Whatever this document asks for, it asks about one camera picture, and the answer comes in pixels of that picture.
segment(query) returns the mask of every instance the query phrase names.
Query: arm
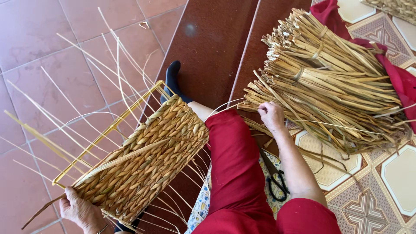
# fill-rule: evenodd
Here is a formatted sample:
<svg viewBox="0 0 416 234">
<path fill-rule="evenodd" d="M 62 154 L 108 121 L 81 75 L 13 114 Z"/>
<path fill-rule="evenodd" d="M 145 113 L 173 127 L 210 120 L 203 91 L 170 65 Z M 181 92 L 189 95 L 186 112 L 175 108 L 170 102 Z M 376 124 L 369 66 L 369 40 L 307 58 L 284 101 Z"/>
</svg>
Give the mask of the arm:
<svg viewBox="0 0 416 234">
<path fill-rule="evenodd" d="M 327 201 L 315 176 L 285 127 L 283 109 L 274 102 L 265 102 L 259 106 L 258 112 L 276 139 L 291 198 L 307 198 L 327 207 Z"/>
<path fill-rule="evenodd" d="M 75 189 L 71 187 L 67 187 L 65 193 L 67 198 L 62 198 L 59 201 L 62 218 L 76 223 L 84 230 L 84 234 L 97 234 L 106 226 L 107 222 L 104 220 L 100 208 L 80 198 Z M 108 225 L 101 234 L 113 233 L 112 226 Z"/>
</svg>

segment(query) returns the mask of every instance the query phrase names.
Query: red trousers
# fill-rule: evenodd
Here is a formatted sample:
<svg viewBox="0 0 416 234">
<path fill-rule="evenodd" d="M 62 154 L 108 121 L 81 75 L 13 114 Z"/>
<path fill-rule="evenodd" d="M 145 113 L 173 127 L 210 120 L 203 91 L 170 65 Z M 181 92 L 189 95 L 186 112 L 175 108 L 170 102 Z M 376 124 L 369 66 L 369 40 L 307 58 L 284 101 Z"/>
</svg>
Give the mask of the red trousers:
<svg viewBox="0 0 416 234">
<path fill-rule="evenodd" d="M 195 234 L 341 233 L 335 215 L 309 199 L 291 199 L 275 221 L 266 202 L 259 149 L 243 119 L 227 110 L 205 124 L 210 130 L 212 190 L 208 215 Z"/>
</svg>

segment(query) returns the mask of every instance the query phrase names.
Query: woman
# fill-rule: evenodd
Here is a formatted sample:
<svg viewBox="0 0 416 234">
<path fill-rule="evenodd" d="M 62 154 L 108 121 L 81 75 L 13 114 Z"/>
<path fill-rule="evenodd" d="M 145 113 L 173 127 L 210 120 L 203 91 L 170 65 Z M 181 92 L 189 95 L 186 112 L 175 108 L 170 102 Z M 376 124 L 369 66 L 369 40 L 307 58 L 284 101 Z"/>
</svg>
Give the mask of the woman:
<svg viewBox="0 0 416 234">
<path fill-rule="evenodd" d="M 258 163 L 259 149 L 248 126 L 235 110 L 208 117 L 212 109 L 192 101 L 180 91 L 176 82 L 180 67 L 179 61 L 169 66 L 166 83 L 200 119 L 206 120 L 210 130 L 213 181 L 210 207 L 206 219 L 193 233 L 341 233 L 314 175 L 284 125 L 282 108 L 274 102 L 262 103 L 258 108 L 262 121 L 276 139 L 290 190 L 290 200 L 274 220 L 266 202 L 264 175 Z M 100 208 L 79 198 L 71 187 L 66 188 L 65 193 L 67 198 L 60 200 L 61 216 L 75 222 L 85 234 L 133 233 L 127 228 L 122 230 L 122 225 L 118 225 L 122 229 L 112 231 L 107 228 Z"/>
</svg>

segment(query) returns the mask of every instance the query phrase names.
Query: scissors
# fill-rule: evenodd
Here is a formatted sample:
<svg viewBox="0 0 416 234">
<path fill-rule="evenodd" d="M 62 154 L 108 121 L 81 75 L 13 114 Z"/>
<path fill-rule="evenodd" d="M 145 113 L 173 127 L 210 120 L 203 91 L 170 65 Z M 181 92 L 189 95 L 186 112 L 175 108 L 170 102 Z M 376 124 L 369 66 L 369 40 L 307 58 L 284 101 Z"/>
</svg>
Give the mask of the scissors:
<svg viewBox="0 0 416 234">
<path fill-rule="evenodd" d="M 260 155 L 264 160 L 264 164 L 266 164 L 267 170 L 270 173 L 270 180 L 269 180 L 269 189 L 270 189 L 270 193 L 272 195 L 272 197 L 278 201 L 278 202 L 284 202 L 287 199 L 287 194 L 290 194 L 289 190 L 287 189 L 286 185 L 285 185 L 285 180 L 283 179 L 282 174 L 285 174 L 282 170 L 278 170 L 275 165 L 272 163 L 272 161 L 270 161 L 270 159 L 267 157 L 267 155 L 264 153 L 263 149 L 259 146 L 259 151 L 260 151 Z M 282 181 L 282 185 L 280 185 L 275 178 L 273 177 L 274 174 L 277 174 L 278 176 L 280 176 L 280 180 Z M 282 198 L 277 198 L 275 196 L 275 194 L 273 193 L 272 190 L 272 182 L 277 185 L 277 187 L 279 187 L 279 189 L 282 190 L 283 192 L 283 197 Z"/>
</svg>

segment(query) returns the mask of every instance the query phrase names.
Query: red fabric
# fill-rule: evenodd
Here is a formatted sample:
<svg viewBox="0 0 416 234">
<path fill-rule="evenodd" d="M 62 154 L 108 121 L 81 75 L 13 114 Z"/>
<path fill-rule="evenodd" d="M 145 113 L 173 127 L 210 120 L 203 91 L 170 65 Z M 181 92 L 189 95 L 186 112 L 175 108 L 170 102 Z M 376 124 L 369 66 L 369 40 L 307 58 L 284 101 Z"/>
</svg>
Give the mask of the red fabric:
<svg viewBox="0 0 416 234">
<path fill-rule="evenodd" d="M 338 36 L 349 40 L 355 44 L 361 45 L 365 48 L 371 48 L 368 40 L 355 38 L 352 39 L 348 33 L 344 21 L 338 14 L 338 1 L 325 0 L 318 4 L 311 6 L 310 11 L 319 22 L 326 25 L 329 30 L 333 31 Z M 387 51 L 387 46 L 377 44 L 377 46 Z M 403 107 L 408 107 L 416 103 L 416 77 L 408 71 L 396 67 L 390 63 L 384 54 L 376 55 L 378 61 L 384 66 L 387 74 L 390 76 L 391 83 L 399 96 Z M 404 110 L 408 119 L 416 119 L 416 106 Z M 416 122 L 410 122 L 413 132 L 416 133 Z"/>
<path fill-rule="evenodd" d="M 341 233 L 335 215 L 309 199 L 288 201 L 275 221 L 266 202 L 259 150 L 243 119 L 227 110 L 205 124 L 210 130 L 212 189 L 208 215 L 194 234 Z"/>
</svg>

